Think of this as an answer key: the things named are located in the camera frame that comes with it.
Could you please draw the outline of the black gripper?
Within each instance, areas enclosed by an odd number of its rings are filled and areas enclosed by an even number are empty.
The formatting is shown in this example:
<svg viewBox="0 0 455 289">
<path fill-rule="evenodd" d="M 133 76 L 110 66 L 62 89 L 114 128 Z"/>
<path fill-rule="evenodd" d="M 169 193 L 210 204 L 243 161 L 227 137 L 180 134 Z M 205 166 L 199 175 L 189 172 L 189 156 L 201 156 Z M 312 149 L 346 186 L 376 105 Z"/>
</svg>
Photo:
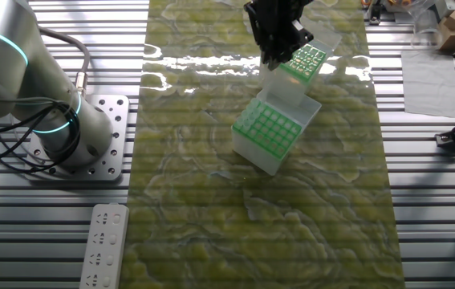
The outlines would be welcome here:
<svg viewBox="0 0 455 289">
<path fill-rule="evenodd" d="M 304 7 L 313 0 L 252 0 L 244 5 L 249 15 L 261 61 L 270 71 L 291 60 L 313 34 L 300 22 Z"/>
</svg>

